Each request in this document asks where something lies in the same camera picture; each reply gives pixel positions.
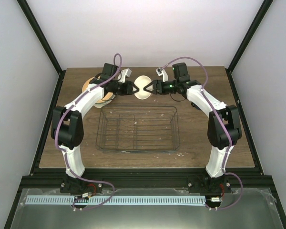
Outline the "dark blue ceramic mug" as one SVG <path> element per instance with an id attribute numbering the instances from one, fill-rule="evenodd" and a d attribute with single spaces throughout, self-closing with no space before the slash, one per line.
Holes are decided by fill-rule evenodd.
<path id="1" fill-rule="evenodd" d="M 194 107 L 194 108 L 197 109 L 197 110 L 200 110 L 200 108 L 199 108 L 195 103 L 193 103 L 193 102 L 191 102 L 191 106 Z"/>

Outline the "small cream ceramic bowl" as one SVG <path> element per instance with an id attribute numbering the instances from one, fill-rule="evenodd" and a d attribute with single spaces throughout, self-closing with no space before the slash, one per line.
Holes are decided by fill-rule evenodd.
<path id="1" fill-rule="evenodd" d="M 134 95 L 140 100 L 145 100 L 148 97 L 150 97 L 151 93 L 145 91 L 143 88 L 151 82 L 152 80 L 148 76 L 141 75 L 137 77 L 136 80 L 134 81 L 134 84 L 139 88 L 139 90 Z"/>

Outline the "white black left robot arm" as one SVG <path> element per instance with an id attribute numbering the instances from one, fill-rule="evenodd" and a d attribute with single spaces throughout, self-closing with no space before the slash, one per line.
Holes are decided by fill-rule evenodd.
<path id="1" fill-rule="evenodd" d="M 78 193 L 88 187 L 82 175 L 85 167 L 82 162 L 80 144 L 84 137 L 83 118 L 87 112 L 107 94 L 132 95 L 139 88 L 126 78 L 132 71 L 121 70 L 119 66 L 106 63 L 103 71 L 89 79 L 86 88 L 72 102 L 57 106 L 52 114 L 51 137 L 55 147 L 63 154 L 66 174 L 73 177 L 71 187 Z"/>

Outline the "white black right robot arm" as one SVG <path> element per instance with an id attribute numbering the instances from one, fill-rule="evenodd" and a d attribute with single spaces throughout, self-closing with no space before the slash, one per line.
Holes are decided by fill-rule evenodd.
<path id="1" fill-rule="evenodd" d="M 242 137 L 238 108 L 219 101 L 205 90 L 204 84 L 191 80 L 184 62 L 174 64 L 173 72 L 174 80 L 169 81 L 163 67 L 156 69 L 162 79 L 151 81 L 143 90 L 160 95 L 180 94 L 208 117 L 207 137 L 212 148 L 205 168 L 209 176 L 202 180 L 202 186 L 214 192 L 219 187 L 218 177 L 225 174 L 231 151 Z"/>

